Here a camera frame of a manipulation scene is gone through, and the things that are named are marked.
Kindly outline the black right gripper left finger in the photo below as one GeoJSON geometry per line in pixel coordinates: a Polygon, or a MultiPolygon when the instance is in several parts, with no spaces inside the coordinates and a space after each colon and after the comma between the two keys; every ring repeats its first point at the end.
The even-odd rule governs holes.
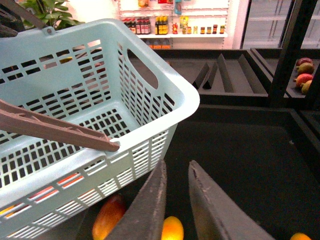
{"type": "Polygon", "coordinates": [[[166,209],[167,166],[159,160],[107,240],[160,240],[166,209]]]}

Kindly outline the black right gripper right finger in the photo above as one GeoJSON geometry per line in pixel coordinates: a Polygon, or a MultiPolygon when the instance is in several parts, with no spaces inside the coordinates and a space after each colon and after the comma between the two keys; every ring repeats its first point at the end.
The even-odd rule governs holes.
{"type": "Polygon", "coordinates": [[[192,160],[188,186],[194,224],[199,240],[272,240],[223,189],[192,160]]]}

